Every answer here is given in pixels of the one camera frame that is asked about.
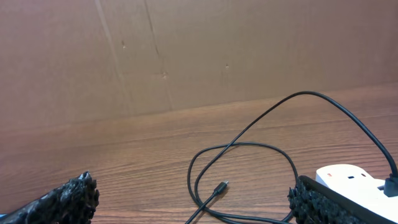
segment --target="cardboard wall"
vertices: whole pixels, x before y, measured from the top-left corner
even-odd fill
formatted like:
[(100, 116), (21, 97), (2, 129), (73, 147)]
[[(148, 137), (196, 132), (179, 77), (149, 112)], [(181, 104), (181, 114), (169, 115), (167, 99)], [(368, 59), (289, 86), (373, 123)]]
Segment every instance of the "cardboard wall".
[(0, 130), (398, 81), (398, 2), (0, 2)]

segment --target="black cord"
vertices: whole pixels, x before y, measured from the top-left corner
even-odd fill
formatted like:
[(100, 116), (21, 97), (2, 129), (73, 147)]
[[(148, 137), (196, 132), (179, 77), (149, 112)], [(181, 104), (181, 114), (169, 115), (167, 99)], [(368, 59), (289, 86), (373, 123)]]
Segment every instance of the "black cord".
[[(394, 162), (394, 159), (391, 157), (390, 153), (387, 151), (387, 149), (381, 144), (381, 142), (377, 139), (377, 137), (375, 137), (375, 135), (373, 135), (372, 132), (370, 132), (370, 130), (357, 118), (355, 117), (355, 115), (353, 113), (351, 113), (350, 111), (348, 111), (346, 108), (344, 108), (343, 106), (341, 106), (339, 103), (337, 103), (335, 100), (331, 99), (328, 96), (325, 96), (321, 93), (317, 93), (314, 91), (301, 91), (298, 93), (294, 93), (286, 98), (284, 98), (283, 100), (279, 101), (277, 104), (275, 104), (274, 106), (272, 106), (271, 108), (269, 108), (266, 112), (264, 112), (263, 114), (261, 114), (258, 118), (256, 118), (252, 123), (250, 123), (246, 128), (243, 129), (243, 131), (241, 131), (230, 143), (228, 144), (223, 144), (223, 145), (219, 145), (219, 146), (213, 146), (213, 147), (209, 147), (207, 149), (203, 149), (200, 152), (198, 152), (193, 159), (191, 160), (191, 163), (189, 165), (188, 168), (188, 175), (187, 175), (187, 184), (188, 184), (188, 191), (189, 194), (191, 195), (192, 200), (199, 206), (201, 207), (203, 205), (203, 202), (200, 200), (199, 197), (199, 193), (198, 193), (198, 185), (199, 185), (199, 181), (201, 179), (201, 177), (203, 176), (203, 174), (209, 169), (209, 167), (216, 162), (223, 154), (225, 151), (227, 151), (229, 149), (229, 147), (231, 146), (261, 146), (261, 147), (267, 147), (269, 149), (273, 149), (279, 153), (281, 153), (282, 155), (284, 155), (286, 157), (286, 159), (289, 161), (290, 165), (292, 166), (293, 169), (293, 173), (294, 173), (294, 177), (297, 181), (297, 170), (294, 166), (293, 161), (291, 160), (291, 158), (282, 150), (276, 148), (275, 146), (271, 146), (268, 144), (262, 144), (262, 143), (258, 143), (258, 142), (236, 142), (236, 140), (238, 140), (239, 137), (241, 137), (251, 126), (253, 126), (257, 121), (259, 121), (262, 117), (264, 117), (266, 114), (268, 114), (269, 112), (271, 112), (273, 109), (275, 109), (276, 107), (278, 107), (279, 105), (281, 105), (283, 102), (295, 97), (295, 96), (299, 96), (299, 95), (313, 95), (313, 96), (317, 96), (320, 97), (326, 101), (328, 101), (329, 103), (333, 104), (335, 107), (337, 107), (339, 110), (341, 110), (342, 112), (344, 112), (347, 116), (349, 116), (365, 133), (366, 135), (368, 135), (368, 137), (375, 143), (375, 145), (380, 149), (380, 151), (384, 154), (384, 156), (386, 157), (390, 167), (391, 167), (391, 172), (392, 172), (392, 176), (393, 177), (398, 177), (398, 170), (397, 170), (397, 166), (396, 163)], [(190, 179), (191, 179), (191, 171), (192, 171), (192, 166), (193, 163), (195, 162), (196, 158), (204, 153), (207, 152), (209, 150), (212, 149), (219, 149), (219, 148), (224, 148), (216, 157), (214, 157), (214, 159), (212, 159), (204, 168), (203, 170), (199, 173), (198, 177), (196, 178), (195, 181), (195, 185), (194, 185), (194, 191), (195, 194), (192, 192), (192, 187), (191, 187), (191, 183), (190, 183)], [(251, 221), (260, 221), (260, 222), (268, 222), (268, 223), (287, 223), (289, 220), (292, 219), (293, 214), (292, 212), (290, 212), (284, 219), (282, 219), (281, 221), (278, 220), (273, 220), (271, 218), (261, 218), (261, 217), (249, 217), (249, 216), (244, 216), (244, 215), (232, 215), (232, 214), (227, 214), (227, 213), (220, 213), (220, 212), (216, 212), (214, 210), (210, 210), (207, 207), (204, 207), (203, 209), (204, 211), (208, 212), (210, 215), (214, 216), (215, 218), (218, 218), (219, 220), (225, 222), (225, 223), (230, 223), (230, 224), (242, 224), (241, 222), (236, 222), (236, 221), (232, 221), (229, 218), (234, 218), (234, 219), (240, 219), (240, 220), (251, 220)]]
[(192, 222), (192, 220), (206, 207), (206, 205), (217, 195), (223, 193), (223, 191), (226, 189), (228, 185), (228, 181), (221, 182), (216, 189), (214, 189), (213, 194), (206, 200), (206, 202), (203, 202), (203, 204), (198, 208), (198, 210), (195, 211), (194, 214), (185, 222), (185, 224), (189, 224)]

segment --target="white power strip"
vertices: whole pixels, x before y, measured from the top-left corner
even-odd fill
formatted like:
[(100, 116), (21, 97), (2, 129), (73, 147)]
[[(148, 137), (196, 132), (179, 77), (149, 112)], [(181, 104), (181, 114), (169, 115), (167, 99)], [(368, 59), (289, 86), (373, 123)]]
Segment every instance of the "white power strip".
[(318, 183), (364, 208), (398, 223), (398, 196), (384, 195), (384, 180), (375, 179), (360, 167), (338, 164), (317, 170)]

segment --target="black plug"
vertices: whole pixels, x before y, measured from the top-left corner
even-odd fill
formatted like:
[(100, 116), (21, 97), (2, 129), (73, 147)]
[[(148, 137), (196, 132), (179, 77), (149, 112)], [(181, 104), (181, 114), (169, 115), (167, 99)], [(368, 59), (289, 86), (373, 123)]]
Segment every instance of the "black plug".
[(219, 195), (221, 193), (223, 193), (223, 191), (225, 190), (225, 188), (228, 185), (228, 180), (221, 182), (215, 189), (214, 189), (214, 194)]
[(392, 174), (390, 174), (390, 177), (387, 178), (384, 183), (384, 194), (387, 197), (398, 196), (398, 177), (393, 177)]

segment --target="textured black rubber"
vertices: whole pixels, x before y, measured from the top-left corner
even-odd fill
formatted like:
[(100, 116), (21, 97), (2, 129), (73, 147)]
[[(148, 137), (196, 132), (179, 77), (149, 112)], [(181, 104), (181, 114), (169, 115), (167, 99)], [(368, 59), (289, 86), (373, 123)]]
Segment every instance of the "textured black rubber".
[(0, 224), (90, 224), (100, 193), (87, 171), (0, 218)]

